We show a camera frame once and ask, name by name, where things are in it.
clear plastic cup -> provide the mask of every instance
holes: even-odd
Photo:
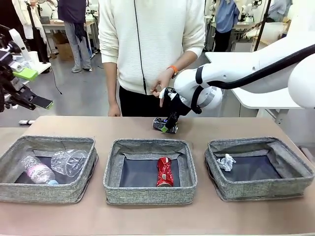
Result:
[[[82,169],[88,153],[84,150],[56,152],[51,158],[51,169],[69,177],[76,176]]]

red can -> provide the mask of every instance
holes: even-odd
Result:
[[[174,179],[171,170],[172,160],[168,157],[161,157],[157,162],[158,178],[157,187],[173,187]]]

orange wristband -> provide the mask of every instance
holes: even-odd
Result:
[[[175,66],[171,65],[169,68],[174,70],[174,74],[178,74],[178,69]]]
[[[174,79],[178,75],[178,69],[173,65],[171,65],[169,68],[172,68],[174,70],[174,74],[172,76],[172,79]]]

storage basket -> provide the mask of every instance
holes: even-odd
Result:
[[[55,173],[58,185],[34,184],[24,173],[21,159],[26,150],[50,167],[57,151],[85,150],[88,153],[82,170],[72,178]],[[81,200],[98,160],[95,141],[90,138],[23,136],[0,158],[0,201],[19,203],[76,203]]]
[[[158,159],[172,160],[174,187],[156,187]],[[197,175],[189,146],[179,140],[116,140],[103,184],[109,204],[180,205],[192,202]]]
[[[236,161],[230,172],[217,163],[226,153]],[[205,157],[217,193],[224,201],[299,197],[314,179],[311,168],[276,138],[212,141]]]

hand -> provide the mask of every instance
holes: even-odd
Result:
[[[155,80],[154,85],[151,88],[151,93],[155,97],[159,97],[159,91],[158,91],[158,86],[161,87],[161,90],[168,87],[169,81],[172,79],[172,76],[174,75],[174,70],[172,68],[168,68],[167,70],[163,71],[159,77]],[[160,100],[159,106],[163,106],[163,100],[162,98]]]
[[[109,105],[109,111],[108,111],[109,117],[120,117],[120,108],[118,104]]]

